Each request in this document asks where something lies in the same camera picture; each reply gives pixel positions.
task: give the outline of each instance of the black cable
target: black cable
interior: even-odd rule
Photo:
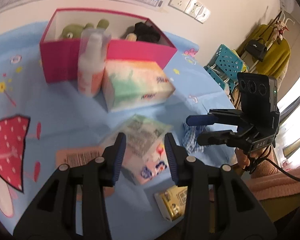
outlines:
[[[265,157],[261,157],[265,154],[265,152],[269,149],[269,146],[263,151],[262,155],[260,155],[260,157],[258,157],[253,163],[251,163],[251,170],[249,172],[249,174],[252,174],[257,166],[262,163],[263,161],[268,161],[270,162],[275,168],[277,168],[279,171],[281,171],[284,175],[288,176],[289,178],[296,180],[298,182],[300,182],[300,178],[295,177],[293,175],[291,175],[290,173],[286,172],[285,170],[283,170],[282,168],[280,168],[277,164],[275,164],[273,161],[269,160],[267,157],[270,155],[271,151],[269,151],[269,153],[265,156]]]

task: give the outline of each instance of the blue plastic basket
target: blue plastic basket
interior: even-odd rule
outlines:
[[[241,72],[243,68],[242,59],[234,54],[228,47],[221,44],[209,64],[204,67],[219,86],[222,89],[225,89],[224,81],[211,69],[214,64],[216,64],[229,78],[227,84],[232,92],[235,87],[235,82],[238,82],[237,73]]]

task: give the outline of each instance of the human hand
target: human hand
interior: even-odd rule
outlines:
[[[251,158],[260,157],[263,154],[264,150],[265,150],[265,148],[259,149],[257,151],[254,151],[253,153],[250,153],[249,156]],[[248,155],[244,154],[243,150],[241,150],[239,148],[236,148],[234,153],[237,156],[238,165],[239,165],[240,168],[242,168],[244,170],[246,166],[250,165],[250,160],[248,158]]]

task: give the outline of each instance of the green stuffed toy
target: green stuffed toy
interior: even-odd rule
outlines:
[[[69,24],[64,27],[61,33],[61,38],[63,39],[79,39],[81,38],[81,33],[86,28],[94,28],[92,23],[87,23],[86,26],[79,24]]]
[[[109,26],[109,21],[106,19],[101,19],[97,25],[97,28],[106,30]],[[94,28],[92,23],[87,23],[86,26],[79,24],[70,24],[63,28],[61,38],[63,39],[79,39],[81,38],[81,33],[84,29]]]

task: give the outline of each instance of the pink box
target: pink box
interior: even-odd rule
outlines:
[[[40,40],[41,60],[47,83],[77,79],[80,39],[60,39],[65,26],[79,24],[85,26],[107,19],[106,32],[112,35],[107,59],[155,61],[163,69],[177,51],[172,42],[148,18],[103,9],[61,8],[50,19]],[[126,41],[121,37],[127,34],[128,27],[144,22],[161,35],[158,44],[143,41]]]

